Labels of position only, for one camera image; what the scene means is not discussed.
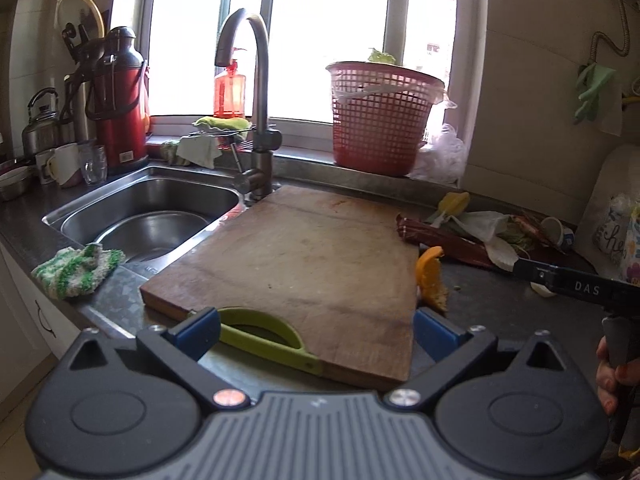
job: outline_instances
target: screw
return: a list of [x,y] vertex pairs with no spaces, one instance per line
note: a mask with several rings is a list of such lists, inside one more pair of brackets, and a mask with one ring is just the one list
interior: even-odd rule
[[398,388],[389,394],[388,399],[395,406],[415,406],[420,402],[420,394],[409,388]]
[[245,400],[245,393],[234,388],[220,390],[213,395],[213,402],[220,406],[240,406]]

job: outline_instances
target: green handle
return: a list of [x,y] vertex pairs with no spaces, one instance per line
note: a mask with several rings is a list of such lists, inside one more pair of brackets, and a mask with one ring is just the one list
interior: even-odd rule
[[[322,363],[320,360],[306,351],[298,333],[284,320],[271,314],[240,306],[221,308],[219,313],[222,323],[220,341],[223,343],[290,368],[321,375]],[[235,328],[234,325],[255,326],[269,330],[284,339],[287,344],[269,341]]]

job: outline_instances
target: tiled wall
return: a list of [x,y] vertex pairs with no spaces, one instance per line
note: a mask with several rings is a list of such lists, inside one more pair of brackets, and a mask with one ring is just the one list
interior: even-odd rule
[[[18,0],[11,29],[9,56],[9,112],[12,144],[22,154],[22,130],[28,123],[27,103],[51,83],[52,59],[47,54],[52,33],[51,0]],[[45,98],[38,105],[53,102]]]
[[[631,54],[602,42],[598,62],[628,84],[640,76],[640,13],[627,7]],[[640,140],[640,109],[625,133],[572,124],[575,81],[596,30],[622,44],[615,0],[489,0],[486,53],[465,189],[578,222],[600,166],[622,142]]]

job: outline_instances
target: cabinet door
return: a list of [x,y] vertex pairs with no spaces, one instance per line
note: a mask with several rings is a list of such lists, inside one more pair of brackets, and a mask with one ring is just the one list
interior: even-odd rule
[[0,402],[49,355],[0,254]]
[[51,303],[51,300],[31,281],[31,278],[20,268],[6,249],[4,247],[0,249],[22,300],[40,330],[40,334],[53,354],[60,359],[78,337],[80,329]]

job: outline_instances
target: window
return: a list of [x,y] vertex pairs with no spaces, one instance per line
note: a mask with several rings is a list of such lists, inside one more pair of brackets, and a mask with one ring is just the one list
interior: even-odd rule
[[[141,30],[150,66],[154,115],[210,114],[217,33],[230,11],[260,12],[270,30],[269,115],[285,145],[324,139],[330,150],[330,77],[339,60],[366,60],[371,48],[393,54],[405,67],[449,83],[457,0],[146,0]],[[247,76],[251,115],[255,41],[247,22],[236,35],[239,71]],[[444,106],[431,111],[428,130],[440,129]],[[290,128],[283,124],[292,124]]]

